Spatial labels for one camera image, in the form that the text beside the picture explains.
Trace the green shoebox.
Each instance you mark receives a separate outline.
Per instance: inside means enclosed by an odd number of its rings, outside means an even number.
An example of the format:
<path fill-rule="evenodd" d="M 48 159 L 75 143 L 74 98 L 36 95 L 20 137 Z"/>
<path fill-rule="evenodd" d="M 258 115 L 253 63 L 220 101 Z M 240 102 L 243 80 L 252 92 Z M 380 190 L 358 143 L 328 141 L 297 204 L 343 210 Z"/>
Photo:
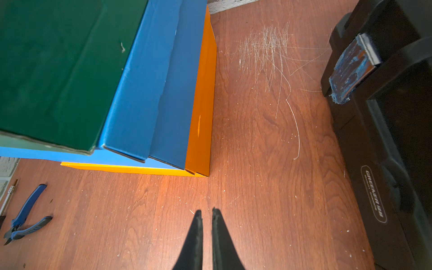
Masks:
<path fill-rule="evenodd" d="M 146 1 L 1 2 L 1 146 L 96 148 Z"/>

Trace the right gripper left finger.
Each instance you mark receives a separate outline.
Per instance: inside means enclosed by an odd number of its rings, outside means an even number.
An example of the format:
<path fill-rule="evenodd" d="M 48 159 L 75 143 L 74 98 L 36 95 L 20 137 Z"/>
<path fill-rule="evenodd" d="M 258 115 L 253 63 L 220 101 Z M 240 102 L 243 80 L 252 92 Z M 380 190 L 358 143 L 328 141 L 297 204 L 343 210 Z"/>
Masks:
<path fill-rule="evenodd" d="M 203 219 L 201 210 L 197 210 L 173 270 L 202 270 L 202 254 Z"/>

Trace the black handled screwdriver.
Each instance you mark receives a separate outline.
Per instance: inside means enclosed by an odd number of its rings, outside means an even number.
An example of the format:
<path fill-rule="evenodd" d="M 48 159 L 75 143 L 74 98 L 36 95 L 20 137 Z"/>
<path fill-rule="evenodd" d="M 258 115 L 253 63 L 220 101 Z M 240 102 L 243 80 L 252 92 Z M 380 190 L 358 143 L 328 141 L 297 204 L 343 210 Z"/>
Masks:
<path fill-rule="evenodd" d="M 15 189 L 18 185 L 18 182 L 19 182 L 19 180 L 15 180 L 15 182 L 10 186 L 10 188 L 6 194 L 6 198 L 5 198 L 3 205 L 1 207 L 0 227 L 2 227 L 4 220 L 6 219 L 6 210 L 7 210 L 7 207 L 9 205 L 12 194 L 15 192 Z"/>

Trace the blue handled pliers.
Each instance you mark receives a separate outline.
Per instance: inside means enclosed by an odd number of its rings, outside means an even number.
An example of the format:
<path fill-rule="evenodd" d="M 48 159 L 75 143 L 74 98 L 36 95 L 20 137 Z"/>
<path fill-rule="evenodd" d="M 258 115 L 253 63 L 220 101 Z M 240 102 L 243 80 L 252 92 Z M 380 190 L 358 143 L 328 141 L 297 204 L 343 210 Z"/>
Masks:
<path fill-rule="evenodd" d="M 46 216 L 43 217 L 36 224 L 28 228 L 22 228 L 22 226 L 24 225 L 24 223 L 26 222 L 30 214 L 31 209 L 34 207 L 36 201 L 38 200 L 42 192 L 44 192 L 46 187 L 47 187 L 46 184 L 40 184 L 33 191 L 30 197 L 28 197 L 27 201 L 24 203 L 21 210 L 19 211 L 17 217 L 12 220 L 11 228 L 4 234 L 3 238 L 7 239 L 5 245 L 8 245 L 12 241 L 22 239 L 27 235 L 37 232 L 38 230 L 40 230 L 41 228 L 43 228 L 44 226 L 46 226 L 48 223 L 52 221 L 53 219 L 52 216 Z"/>

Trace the black plastic toolbox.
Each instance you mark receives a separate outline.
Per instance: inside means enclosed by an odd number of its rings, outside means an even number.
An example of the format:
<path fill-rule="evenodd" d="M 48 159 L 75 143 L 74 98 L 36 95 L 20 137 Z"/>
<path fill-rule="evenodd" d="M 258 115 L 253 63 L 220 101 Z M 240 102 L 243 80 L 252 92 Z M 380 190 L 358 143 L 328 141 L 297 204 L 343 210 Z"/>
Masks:
<path fill-rule="evenodd" d="M 432 267 L 432 3 L 359 1 L 321 78 L 380 270 Z"/>

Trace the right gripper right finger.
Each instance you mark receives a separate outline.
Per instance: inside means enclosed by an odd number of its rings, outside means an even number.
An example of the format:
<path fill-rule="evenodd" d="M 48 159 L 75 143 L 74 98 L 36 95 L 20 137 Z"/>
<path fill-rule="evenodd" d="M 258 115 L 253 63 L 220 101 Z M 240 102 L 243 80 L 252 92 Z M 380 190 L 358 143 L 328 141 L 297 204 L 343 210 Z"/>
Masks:
<path fill-rule="evenodd" d="M 245 270 L 235 249 L 221 211 L 212 210 L 212 252 L 214 270 Z"/>

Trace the blue shoebox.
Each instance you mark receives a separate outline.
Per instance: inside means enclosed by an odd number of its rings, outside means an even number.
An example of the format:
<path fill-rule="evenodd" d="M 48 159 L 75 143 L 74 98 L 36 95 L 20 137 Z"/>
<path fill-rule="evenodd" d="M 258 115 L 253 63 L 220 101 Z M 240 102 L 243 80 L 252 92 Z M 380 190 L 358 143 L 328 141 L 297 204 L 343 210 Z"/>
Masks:
<path fill-rule="evenodd" d="M 206 1 L 146 1 L 96 148 L 90 154 L 2 147 L 5 158 L 136 166 L 150 162 L 169 87 L 193 102 Z"/>

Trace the orange shoebox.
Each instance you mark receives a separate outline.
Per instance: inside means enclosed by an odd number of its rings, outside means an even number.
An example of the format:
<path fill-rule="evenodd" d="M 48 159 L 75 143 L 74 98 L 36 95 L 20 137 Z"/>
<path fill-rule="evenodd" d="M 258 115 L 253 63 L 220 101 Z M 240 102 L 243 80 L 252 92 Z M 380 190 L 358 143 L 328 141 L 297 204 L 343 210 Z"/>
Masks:
<path fill-rule="evenodd" d="M 64 167 L 111 173 L 153 174 L 165 176 L 209 177 L 214 89 L 216 79 L 217 45 L 210 22 L 209 9 L 205 12 L 198 78 L 191 117 L 191 128 L 186 153 L 185 169 L 152 168 L 142 166 L 102 165 L 62 162 Z"/>

